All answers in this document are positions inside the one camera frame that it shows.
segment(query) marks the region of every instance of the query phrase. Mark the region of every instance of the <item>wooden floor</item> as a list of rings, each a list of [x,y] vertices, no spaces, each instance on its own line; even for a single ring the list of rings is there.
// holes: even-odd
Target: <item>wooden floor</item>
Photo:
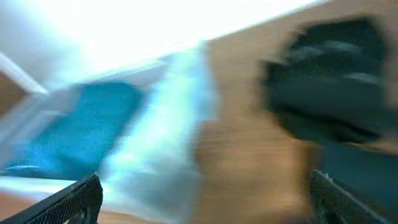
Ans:
[[[190,223],[283,223],[286,217],[310,213],[303,185],[308,144],[290,137],[261,108],[264,95],[257,84],[258,60],[277,60],[298,24],[364,12],[381,15],[391,42],[398,46],[398,26],[391,22],[398,21],[394,0],[335,0],[210,43],[220,116],[205,124],[197,148],[205,185]],[[397,68],[393,59],[386,73]],[[390,76],[388,85],[397,82],[396,76]],[[98,223],[146,222],[102,212]]]

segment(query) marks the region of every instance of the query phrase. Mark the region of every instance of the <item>blue object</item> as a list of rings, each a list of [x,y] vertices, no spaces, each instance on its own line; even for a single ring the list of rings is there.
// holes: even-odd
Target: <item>blue object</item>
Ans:
[[[127,83],[82,85],[74,109],[23,146],[23,158],[9,163],[6,175],[63,180],[91,175],[142,98],[142,92]]]

